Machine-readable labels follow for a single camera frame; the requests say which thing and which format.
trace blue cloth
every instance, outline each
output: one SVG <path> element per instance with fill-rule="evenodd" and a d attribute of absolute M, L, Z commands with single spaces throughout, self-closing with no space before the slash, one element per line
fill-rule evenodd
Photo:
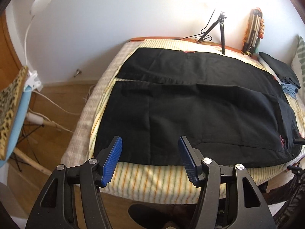
<path fill-rule="evenodd" d="M 293 84 L 281 84 L 282 90 L 284 93 L 290 95 L 294 99 L 296 99 L 296 93 L 298 92 L 298 89 Z"/>
<path fill-rule="evenodd" d="M 26 116 L 27 108 L 29 107 L 30 99 L 31 99 L 31 94 L 30 92 L 31 88 L 28 86 L 25 89 L 25 92 L 22 93 L 20 102 L 19 102 L 19 107 L 16 113 L 15 120 L 13 122 L 13 127 L 11 130 L 9 142 L 7 145 L 7 153 L 6 153 L 6 159 L 5 160 L 0 160 L 0 168 L 5 164 L 5 162 L 9 159 L 10 155 L 13 153 L 14 148 L 16 147 L 21 128 L 23 126 L 23 122 Z"/>

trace tripod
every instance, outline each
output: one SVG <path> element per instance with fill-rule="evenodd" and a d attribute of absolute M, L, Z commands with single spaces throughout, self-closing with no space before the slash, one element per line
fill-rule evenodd
<path fill-rule="evenodd" d="M 222 39 L 222 54 L 225 54 L 225 30 L 224 30 L 224 20 L 226 19 L 225 13 L 221 12 L 217 21 L 215 21 L 209 29 L 200 37 L 200 39 L 197 41 L 197 43 L 200 43 L 204 40 L 204 38 L 207 36 L 207 34 L 219 23 L 220 26 L 220 36 Z"/>

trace wooden door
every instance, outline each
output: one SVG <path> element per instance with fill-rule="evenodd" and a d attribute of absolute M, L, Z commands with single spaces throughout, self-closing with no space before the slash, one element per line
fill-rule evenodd
<path fill-rule="evenodd" d="M 0 16 L 0 90 L 14 80 L 21 67 L 10 39 L 4 12 Z"/>

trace striped bedsheet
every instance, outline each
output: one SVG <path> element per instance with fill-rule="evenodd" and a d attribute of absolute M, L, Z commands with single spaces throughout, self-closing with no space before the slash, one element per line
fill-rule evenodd
<path fill-rule="evenodd" d="M 124 61 L 139 47 L 221 54 L 219 47 L 181 40 L 147 39 L 143 42 L 126 43 L 99 80 L 82 112 L 69 147 L 61 161 L 66 166 L 80 165 L 92 157 L 97 130 L 111 90 L 116 81 L 122 81 L 122 79 L 115 78 L 115 76 Z M 230 50 L 226 50 L 225 55 L 265 70 L 259 62 L 248 56 Z M 286 95 L 286 97 L 295 111 L 299 131 L 304 137 L 304 105 L 300 100 L 295 100 L 289 95 Z M 266 168 L 248 169 L 248 171 L 256 184 L 260 185 L 281 173 L 288 165 L 296 163 L 304 155 L 305 148 L 303 147 L 300 155 L 289 163 Z M 101 191 L 142 202 L 191 204 L 197 202 L 200 188 L 196 188 L 190 183 L 183 166 L 151 166 L 120 162 L 116 166 L 112 181 Z M 221 185 L 220 197 L 225 197 L 224 184 Z"/>

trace green patterned pillow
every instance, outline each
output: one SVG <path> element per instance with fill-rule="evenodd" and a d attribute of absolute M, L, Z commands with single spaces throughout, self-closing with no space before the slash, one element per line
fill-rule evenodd
<path fill-rule="evenodd" d="M 305 103 L 305 42 L 301 36 L 299 36 L 298 47 L 292 60 L 291 68 L 298 77 L 301 86 L 298 94 Z"/>

